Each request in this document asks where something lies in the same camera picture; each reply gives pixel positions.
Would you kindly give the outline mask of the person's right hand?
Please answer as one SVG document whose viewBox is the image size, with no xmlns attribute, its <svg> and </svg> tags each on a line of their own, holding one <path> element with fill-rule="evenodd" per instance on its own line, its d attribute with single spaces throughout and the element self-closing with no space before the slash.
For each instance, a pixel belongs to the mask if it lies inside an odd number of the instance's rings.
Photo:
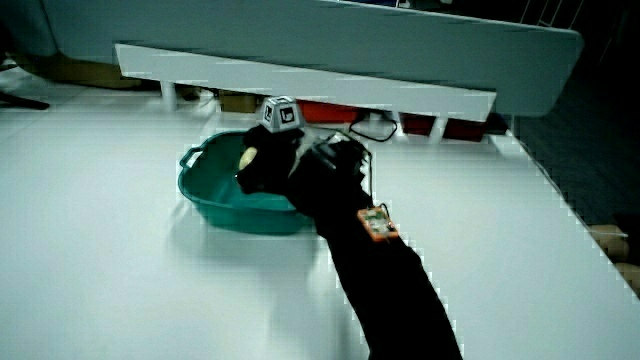
<svg viewBox="0 0 640 360">
<path fill-rule="evenodd" d="M 235 178 L 246 194 L 284 196 L 315 219 L 353 218 L 373 206 L 362 186 L 365 147 L 341 131 L 308 129 L 292 97 L 266 98 L 243 144 Z"/>
</svg>

